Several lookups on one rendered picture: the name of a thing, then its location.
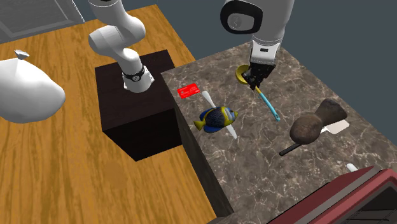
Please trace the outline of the white tied rubbish bag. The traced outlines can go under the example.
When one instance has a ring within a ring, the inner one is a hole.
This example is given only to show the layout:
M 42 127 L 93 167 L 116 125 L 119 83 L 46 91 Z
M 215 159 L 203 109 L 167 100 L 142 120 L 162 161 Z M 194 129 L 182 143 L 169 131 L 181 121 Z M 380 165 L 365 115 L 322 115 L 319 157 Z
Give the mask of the white tied rubbish bag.
M 15 58 L 0 61 L 0 117 L 13 123 L 46 120 L 63 105 L 66 94 L 40 68 L 15 50 Z

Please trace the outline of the black-handled white spatula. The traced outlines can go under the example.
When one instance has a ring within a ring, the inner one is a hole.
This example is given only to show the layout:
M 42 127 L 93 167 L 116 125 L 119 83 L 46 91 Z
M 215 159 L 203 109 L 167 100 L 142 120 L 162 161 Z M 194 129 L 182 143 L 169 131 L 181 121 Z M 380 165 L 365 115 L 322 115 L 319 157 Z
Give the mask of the black-handled white spatula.
M 346 120 L 341 120 L 339 122 L 335 122 L 333 124 L 323 127 L 321 129 L 321 134 L 323 132 L 329 132 L 329 133 L 335 135 L 335 134 L 338 134 L 339 132 L 341 132 L 342 130 L 348 128 L 349 126 L 350 126 L 350 124 Z M 295 144 L 291 145 L 290 147 L 286 148 L 285 150 L 280 151 L 279 155 L 284 156 L 287 153 L 295 150 L 296 148 L 298 148 L 300 146 L 301 146 L 301 144 L 295 143 Z

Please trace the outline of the grey panelled door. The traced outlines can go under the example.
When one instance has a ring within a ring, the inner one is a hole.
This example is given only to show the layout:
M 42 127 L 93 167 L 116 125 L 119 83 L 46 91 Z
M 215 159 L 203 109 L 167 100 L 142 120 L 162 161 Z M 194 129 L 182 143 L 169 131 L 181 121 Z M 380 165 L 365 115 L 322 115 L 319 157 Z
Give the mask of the grey panelled door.
M 84 22 L 73 0 L 0 0 L 0 44 Z

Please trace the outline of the dark robot stand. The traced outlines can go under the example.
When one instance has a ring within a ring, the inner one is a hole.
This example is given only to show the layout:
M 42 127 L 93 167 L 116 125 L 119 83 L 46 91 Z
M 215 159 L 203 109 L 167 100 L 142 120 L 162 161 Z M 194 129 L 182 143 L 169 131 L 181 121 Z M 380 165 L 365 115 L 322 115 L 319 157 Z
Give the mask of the dark robot stand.
M 116 62 L 95 68 L 102 131 L 135 161 L 182 144 L 174 98 L 161 75 L 174 63 L 167 50 L 141 60 L 155 80 L 139 94 L 123 88 Z

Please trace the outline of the brown wooden vase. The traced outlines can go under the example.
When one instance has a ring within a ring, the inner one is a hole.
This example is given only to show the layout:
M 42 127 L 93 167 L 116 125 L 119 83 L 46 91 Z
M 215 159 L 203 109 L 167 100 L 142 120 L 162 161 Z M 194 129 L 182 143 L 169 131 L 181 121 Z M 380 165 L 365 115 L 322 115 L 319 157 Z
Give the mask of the brown wooden vase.
M 332 99 L 325 99 L 313 114 L 302 115 L 291 126 L 290 138 L 297 144 L 310 144 L 323 127 L 347 118 L 347 112 Z

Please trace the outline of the white plastic knife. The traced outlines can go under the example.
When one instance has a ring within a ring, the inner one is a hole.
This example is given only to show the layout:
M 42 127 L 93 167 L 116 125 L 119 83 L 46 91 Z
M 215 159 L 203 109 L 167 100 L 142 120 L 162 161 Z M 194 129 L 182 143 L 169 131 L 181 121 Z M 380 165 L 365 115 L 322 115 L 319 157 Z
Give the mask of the white plastic knife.
M 202 92 L 202 96 L 206 99 L 206 101 L 212 106 L 212 107 L 216 107 L 216 105 L 213 103 L 211 96 L 209 95 L 209 93 L 207 91 L 203 91 Z M 229 133 L 233 136 L 234 139 L 237 138 L 237 134 L 234 130 L 234 128 L 232 127 L 232 125 L 227 125 L 226 129 L 229 131 Z

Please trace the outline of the red card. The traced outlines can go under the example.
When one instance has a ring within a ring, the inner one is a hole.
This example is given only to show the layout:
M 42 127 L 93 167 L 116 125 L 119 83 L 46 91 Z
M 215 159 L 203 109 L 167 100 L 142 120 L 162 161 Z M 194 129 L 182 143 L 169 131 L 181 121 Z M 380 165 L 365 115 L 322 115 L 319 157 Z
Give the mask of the red card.
M 196 83 L 192 83 L 192 84 L 189 84 L 185 87 L 181 87 L 178 89 L 178 94 L 179 94 L 180 98 L 182 98 L 182 99 L 187 98 L 191 95 L 197 94 L 199 92 L 200 92 L 200 90 Z

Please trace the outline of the blue and yellow toy fish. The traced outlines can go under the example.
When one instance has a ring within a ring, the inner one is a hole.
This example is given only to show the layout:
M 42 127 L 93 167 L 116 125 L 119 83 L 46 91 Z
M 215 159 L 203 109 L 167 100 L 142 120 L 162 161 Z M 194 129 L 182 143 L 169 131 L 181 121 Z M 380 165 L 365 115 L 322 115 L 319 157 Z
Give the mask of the blue and yellow toy fish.
M 200 120 L 194 121 L 194 125 L 198 130 L 214 133 L 231 125 L 237 116 L 238 112 L 225 106 L 210 108 L 200 114 Z

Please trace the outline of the red microwave oven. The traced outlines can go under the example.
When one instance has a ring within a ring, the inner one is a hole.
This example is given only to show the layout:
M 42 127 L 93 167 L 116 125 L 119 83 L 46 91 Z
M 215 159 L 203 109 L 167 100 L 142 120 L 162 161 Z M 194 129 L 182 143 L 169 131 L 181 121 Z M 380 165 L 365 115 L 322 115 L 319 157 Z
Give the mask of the red microwave oven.
M 371 166 L 343 174 L 267 224 L 397 224 L 397 172 Z

